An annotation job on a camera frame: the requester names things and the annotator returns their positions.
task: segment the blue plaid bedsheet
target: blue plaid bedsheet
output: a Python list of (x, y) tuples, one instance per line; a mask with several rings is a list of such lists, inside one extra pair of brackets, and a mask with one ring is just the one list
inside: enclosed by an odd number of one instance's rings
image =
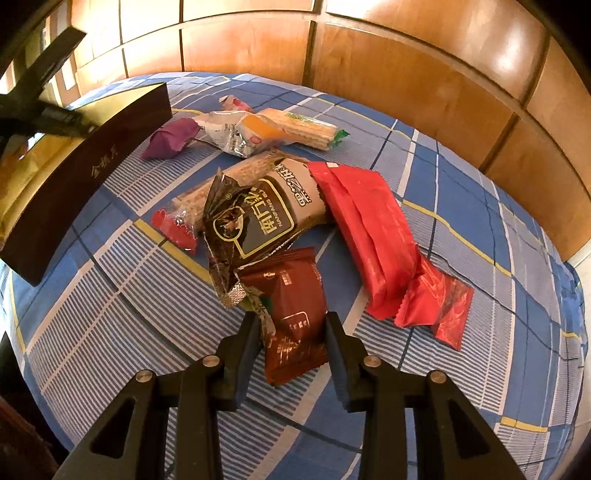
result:
[[(405, 372), (448, 372), (529, 479), (548, 478), (570, 445), (587, 338), (577, 280), (538, 223), (511, 197), (437, 141), (357, 103), (251, 74), (159, 73), (115, 82), (80, 106), (132, 87), (167, 82), (174, 118), (219, 109), (233, 94), (256, 111), (313, 116), (350, 133), (337, 148), (285, 149), (311, 160), (371, 168), (386, 179), (422, 252), (475, 295), (456, 352), (422, 328), (377, 322), (339, 231), (313, 245), (329, 309), (367, 350)], [(173, 160), (142, 161), (144, 141), (92, 197), (45, 279), (31, 287), (0, 265), (0, 305), (25, 380), (56, 435), (74, 446), (139, 369), (178, 371), (235, 333), (242, 312), (217, 302), (200, 249), (188, 256), (150, 227), (172, 197), (237, 161), (196, 144)], [(238, 413), (219, 431), (229, 479), (344, 480), (358, 476), (363, 414), (347, 414), (325, 365), (271, 388), (263, 358)], [(173, 477), (170, 416), (166, 468)], [(412, 416), (408, 416), (412, 432)], [(416, 452), (409, 440), (409, 478)]]

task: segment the snack package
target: snack package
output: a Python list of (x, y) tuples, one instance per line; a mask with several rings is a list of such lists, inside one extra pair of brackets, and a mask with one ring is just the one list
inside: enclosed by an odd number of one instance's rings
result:
[(270, 384), (283, 384), (328, 361), (326, 297), (313, 247), (272, 255), (238, 268), (236, 274), (249, 297), (261, 299), (274, 324), (275, 332), (266, 332), (264, 342)]
[(232, 307), (245, 297), (236, 284), (236, 268), (287, 247), (297, 235), (325, 221), (326, 206), (303, 158), (283, 159), (246, 187), (218, 172), (203, 225), (209, 272), (222, 304)]
[(248, 158), (263, 150), (295, 141), (275, 122), (257, 113), (211, 112), (193, 119), (205, 130), (206, 136), (201, 140), (237, 157)]
[(148, 147), (141, 154), (142, 160), (166, 160), (193, 141), (200, 127), (192, 118), (179, 118), (157, 129), (150, 137)]
[(369, 291), (367, 311), (378, 320), (395, 316), (419, 253), (388, 185), (372, 170), (324, 162), (308, 167)]
[(219, 99), (219, 102), (224, 111), (242, 110), (244, 112), (254, 113), (255, 111), (245, 104), (242, 100), (234, 97), (233, 95), (226, 95)]
[(319, 150), (330, 150), (349, 135), (347, 131), (335, 125), (292, 112), (265, 108), (259, 115), (273, 120), (285, 132), (291, 134), (294, 141)]
[(459, 350), (474, 289), (436, 268), (421, 255), (417, 276), (409, 285), (394, 324), (431, 325), (435, 338)]
[[(286, 158), (279, 150), (259, 153), (237, 162), (223, 171), (239, 185), (250, 185)], [(212, 186), (211, 177), (201, 185), (175, 197), (169, 205), (156, 211), (152, 225), (182, 250), (195, 253), (199, 232), (203, 229), (203, 207)]]

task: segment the wooden headboard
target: wooden headboard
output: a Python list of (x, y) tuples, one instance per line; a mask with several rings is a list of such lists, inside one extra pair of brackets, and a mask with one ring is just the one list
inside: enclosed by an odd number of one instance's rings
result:
[(591, 96), (517, 0), (72, 0), (81, 93), (250, 72), (385, 112), (494, 180), (564, 260), (591, 238)]

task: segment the brown wrapper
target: brown wrapper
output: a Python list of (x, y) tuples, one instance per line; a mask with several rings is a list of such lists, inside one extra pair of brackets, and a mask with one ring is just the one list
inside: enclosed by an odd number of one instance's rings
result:
[(264, 339), (270, 384), (280, 385), (328, 361), (326, 298), (312, 247), (273, 255), (236, 273), (247, 292), (257, 293), (275, 327), (275, 334), (267, 331)]
[(326, 206), (307, 161), (285, 158), (263, 178), (241, 187), (218, 173), (204, 207), (209, 272), (222, 304), (245, 296), (234, 271), (286, 248), (302, 232), (326, 221)]

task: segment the black clamp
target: black clamp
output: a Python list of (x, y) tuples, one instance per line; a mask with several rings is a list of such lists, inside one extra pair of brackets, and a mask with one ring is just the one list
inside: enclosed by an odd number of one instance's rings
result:
[(54, 480), (161, 480), (168, 409), (178, 407), (175, 479), (222, 480), (217, 411), (244, 400), (261, 347), (260, 322), (245, 315), (215, 355), (182, 372), (137, 372), (74, 448)]
[[(326, 316), (326, 345), (337, 396), (365, 411), (360, 480), (407, 478), (405, 408), (412, 408), (418, 478), (522, 480), (511, 455), (443, 372), (400, 372)], [(176, 480), (222, 480), (217, 412), (246, 397), (260, 350), (260, 321), (248, 312), (215, 355), (183, 372), (142, 370), (123, 387), (58, 470), (54, 480), (163, 480), (168, 409), (178, 407)]]
[(407, 478), (405, 408), (414, 412), (419, 479), (524, 479), (444, 372), (408, 374), (368, 355), (333, 312), (326, 316), (326, 346), (337, 397), (348, 412), (366, 412), (359, 480)]

